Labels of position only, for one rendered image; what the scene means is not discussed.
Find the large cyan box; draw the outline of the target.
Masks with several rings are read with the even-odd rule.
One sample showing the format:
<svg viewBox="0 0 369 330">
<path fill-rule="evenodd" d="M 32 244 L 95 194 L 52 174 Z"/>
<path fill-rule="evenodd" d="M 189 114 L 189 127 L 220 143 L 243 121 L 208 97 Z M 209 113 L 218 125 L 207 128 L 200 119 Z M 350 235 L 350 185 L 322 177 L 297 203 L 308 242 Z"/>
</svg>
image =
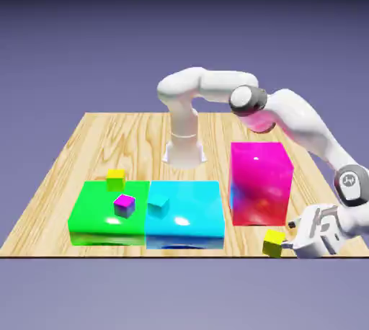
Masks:
<svg viewBox="0 0 369 330">
<path fill-rule="evenodd" d="M 152 181 L 149 195 L 169 198 L 163 218 L 146 211 L 147 249 L 222 249 L 223 203 L 217 181 Z"/>
</svg>

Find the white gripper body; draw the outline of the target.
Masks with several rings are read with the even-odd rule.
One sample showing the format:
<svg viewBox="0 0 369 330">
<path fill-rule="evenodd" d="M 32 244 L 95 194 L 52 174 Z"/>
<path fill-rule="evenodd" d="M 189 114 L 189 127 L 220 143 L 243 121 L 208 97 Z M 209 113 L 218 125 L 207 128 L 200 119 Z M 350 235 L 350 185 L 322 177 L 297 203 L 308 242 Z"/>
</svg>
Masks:
<svg viewBox="0 0 369 330">
<path fill-rule="evenodd" d="M 336 205 L 309 205 L 298 217 L 292 249 L 300 259 L 338 254 L 347 241 Z"/>
</svg>

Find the small cyan cube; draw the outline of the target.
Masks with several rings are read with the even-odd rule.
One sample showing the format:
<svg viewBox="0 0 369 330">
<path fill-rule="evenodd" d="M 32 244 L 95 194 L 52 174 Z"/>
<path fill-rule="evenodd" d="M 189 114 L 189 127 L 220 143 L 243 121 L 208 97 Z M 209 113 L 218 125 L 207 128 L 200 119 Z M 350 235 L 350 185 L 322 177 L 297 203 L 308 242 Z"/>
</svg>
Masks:
<svg viewBox="0 0 369 330">
<path fill-rule="evenodd" d="M 148 197 L 148 214 L 163 218 L 169 210 L 169 198 L 166 195 L 153 194 Z"/>
</svg>

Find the large magenta box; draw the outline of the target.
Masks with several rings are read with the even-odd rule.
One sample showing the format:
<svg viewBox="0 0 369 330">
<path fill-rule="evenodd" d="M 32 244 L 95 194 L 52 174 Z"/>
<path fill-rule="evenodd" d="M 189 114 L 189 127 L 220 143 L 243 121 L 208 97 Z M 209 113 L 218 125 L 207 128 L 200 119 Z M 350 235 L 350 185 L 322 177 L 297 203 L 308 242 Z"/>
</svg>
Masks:
<svg viewBox="0 0 369 330">
<path fill-rule="evenodd" d="M 235 226 L 284 226 L 294 165 L 279 142 L 233 142 L 228 203 Z"/>
</svg>

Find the small yellow cube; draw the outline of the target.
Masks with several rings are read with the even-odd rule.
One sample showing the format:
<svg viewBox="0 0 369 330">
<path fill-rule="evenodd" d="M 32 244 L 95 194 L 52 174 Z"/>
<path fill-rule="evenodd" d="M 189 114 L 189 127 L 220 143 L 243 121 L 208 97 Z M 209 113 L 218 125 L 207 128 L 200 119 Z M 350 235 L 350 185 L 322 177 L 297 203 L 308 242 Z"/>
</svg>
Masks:
<svg viewBox="0 0 369 330">
<path fill-rule="evenodd" d="M 125 170 L 109 169 L 106 183 L 108 192 L 123 192 L 125 189 Z"/>
<path fill-rule="evenodd" d="M 285 233 L 268 229 L 264 236 L 262 253 L 272 258 L 280 258 L 282 254 L 281 244 L 285 240 Z"/>
</svg>

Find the large green box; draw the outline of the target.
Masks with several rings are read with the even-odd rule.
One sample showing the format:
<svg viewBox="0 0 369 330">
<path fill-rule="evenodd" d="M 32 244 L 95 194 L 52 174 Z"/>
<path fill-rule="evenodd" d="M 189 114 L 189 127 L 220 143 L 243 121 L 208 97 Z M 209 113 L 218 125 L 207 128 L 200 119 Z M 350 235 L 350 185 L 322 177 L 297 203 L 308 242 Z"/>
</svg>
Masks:
<svg viewBox="0 0 369 330">
<path fill-rule="evenodd" d="M 145 219 L 149 181 L 128 181 L 123 192 L 108 192 L 106 181 L 86 181 L 68 219 L 74 246 L 145 244 Z M 135 211 L 125 219 L 114 212 L 121 194 L 135 198 Z"/>
</svg>

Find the small purple cube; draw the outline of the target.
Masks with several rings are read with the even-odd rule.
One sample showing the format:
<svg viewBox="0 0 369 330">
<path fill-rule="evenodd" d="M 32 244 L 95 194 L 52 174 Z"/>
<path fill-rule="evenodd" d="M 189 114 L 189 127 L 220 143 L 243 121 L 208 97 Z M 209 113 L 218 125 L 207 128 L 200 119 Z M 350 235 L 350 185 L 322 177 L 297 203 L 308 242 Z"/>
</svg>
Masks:
<svg viewBox="0 0 369 330">
<path fill-rule="evenodd" d="M 129 218 L 135 211 L 135 198 L 130 195 L 121 194 L 113 202 L 114 212 L 121 218 Z"/>
</svg>

